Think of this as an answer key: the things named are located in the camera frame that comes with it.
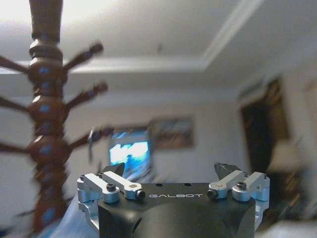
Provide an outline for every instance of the ceiling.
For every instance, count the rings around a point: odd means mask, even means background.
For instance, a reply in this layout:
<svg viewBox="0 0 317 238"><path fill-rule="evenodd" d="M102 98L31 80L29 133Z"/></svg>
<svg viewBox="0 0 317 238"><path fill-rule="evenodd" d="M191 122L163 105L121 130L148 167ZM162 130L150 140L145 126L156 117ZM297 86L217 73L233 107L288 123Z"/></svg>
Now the ceiling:
<svg viewBox="0 0 317 238"><path fill-rule="evenodd" d="M0 54L27 65L29 3L7 2ZM103 79L114 92L236 87L315 29L316 9L315 0L64 0L65 61L96 40L105 46L74 70L65 93ZM5 96L31 94L23 75L0 68L0 81Z"/></svg>

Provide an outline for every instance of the black screw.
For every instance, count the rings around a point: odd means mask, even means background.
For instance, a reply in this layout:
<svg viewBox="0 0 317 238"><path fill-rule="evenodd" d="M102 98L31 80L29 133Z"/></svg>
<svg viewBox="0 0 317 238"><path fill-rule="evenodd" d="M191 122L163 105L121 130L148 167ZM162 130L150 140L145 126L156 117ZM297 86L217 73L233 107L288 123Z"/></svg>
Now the black screw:
<svg viewBox="0 0 317 238"><path fill-rule="evenodd" d="M138 190L137 194L135 195L137 200L142 200L145 198L145 192L143 190Z"/></svg>
<svg viewBox="0 0 317 238"><path fill-rule="evenodd" d="M247 190L247 185L245 182L238 182L236 184L236 186L240 189L240 190Z"/></svg>
<svg viewBox="0 0 317 238"><path fill-rule="evenodd" d="M208 190L208 192L207 192L207 196L208 196L208 198L210 198L210 199L215 199L215 198L218 197L218 193L217 193L217 191L216 191L215 189L210 189L210 190Z"/></svg>
<svg viewBox="0 0 317 238"><path fill-rule="evenodd" d="M113 183L108 183L106 186L106 189L108 192L114 192L115 191L115 185Z"/></svg>

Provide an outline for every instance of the dark doorway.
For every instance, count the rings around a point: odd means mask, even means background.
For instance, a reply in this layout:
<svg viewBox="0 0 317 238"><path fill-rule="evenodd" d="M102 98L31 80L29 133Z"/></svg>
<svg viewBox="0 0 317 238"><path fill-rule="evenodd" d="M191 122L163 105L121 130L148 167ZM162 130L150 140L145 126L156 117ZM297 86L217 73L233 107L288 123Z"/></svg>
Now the dark doorway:
<svg viewBox="0 0 317 238"><path fill-rule="evenodd" d="M274 146L264 100L252 103L241 110L251 170L265 173Z"/></svg>

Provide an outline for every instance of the metal clamp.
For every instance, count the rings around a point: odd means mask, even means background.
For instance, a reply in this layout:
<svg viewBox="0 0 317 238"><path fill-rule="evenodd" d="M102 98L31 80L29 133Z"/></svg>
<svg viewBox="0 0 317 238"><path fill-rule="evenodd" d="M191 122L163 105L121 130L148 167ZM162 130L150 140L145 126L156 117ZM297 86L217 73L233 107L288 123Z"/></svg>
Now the metal clamp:
<svg viewBox="0 0 317 238"><path fill-rule="evenodd" d="M108 183L113 183L121 192L124 197L129 200L141 200L145 197L145 192L142 190L142 185L136 182L130 182L125 178L115 174L112 171L102 173L102 178Z"/></svg>
<svg viewBox="0 0 317 238"><path fill-rule="evenodd" d="M255 230L259 227L263 211L269 206L270 180L266 174L254 172L245 178L242 171L235 170L218 182L208 186L208 197L213 199L226 198L232 190L232 197L237 202L247 202L252 197L256 201Z"/></svg>
<svg viewBox="0 0 317 238"><path fill-rule="evenodd" d="M94 174L82 175L77 180L78 206L85 212L86 219L91 227L99 232L97 200L105 203L114 203L119 200L119 188L112 191L107 189L107 183Z"/></svg>
<svg viewBox="0 0 317 238"><path fill-rule="evenodd" d="M226 198L228 191L239 181L244 179L244 173L235 170L218 182L211 182L208 186L207 195L209 198Z"/></svg>

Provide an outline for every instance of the white wall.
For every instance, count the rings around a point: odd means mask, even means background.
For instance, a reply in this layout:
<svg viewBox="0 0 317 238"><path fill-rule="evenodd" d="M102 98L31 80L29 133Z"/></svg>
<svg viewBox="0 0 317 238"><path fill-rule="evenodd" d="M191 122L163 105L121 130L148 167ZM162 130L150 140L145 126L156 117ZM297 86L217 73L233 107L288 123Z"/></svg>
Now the white wall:
<svg viewBox="0 0 317 238"><path fill-rule="evenodd" d="M169 104L105 108L82 107L70 113L66 136L69 140L88 132L94 125L148 123L155 117L192 115L195 119L193 149L157 151L153 157L156 172L176 182L207 182L217 179L214 161L234 163L247 168L240 158L239 131L234 104L214 102L200 105ZM1 139L21 145L31 140L32 125L26 116L11 111L0 112ZM81 174L95 172L99 160L107 164L107 144L94 146L94 164L89 165L87 147L79 149L68 161L70 176L65 183L66 197L74 195ZM0 225L11 223L13 215L30 210L36 202L37 186L32 183L34 164L26 156L0 154L1 213Z"/></svg>
<svg viewBox="0 0 317 238"><path fill-rule="evenodd" d="M302 162L308 166L306 188L311 202L317 202L317 143L308 101L308 86L317 80L317 60L285 72L283 86L286 112L293 140L299 140Z"/></svg>

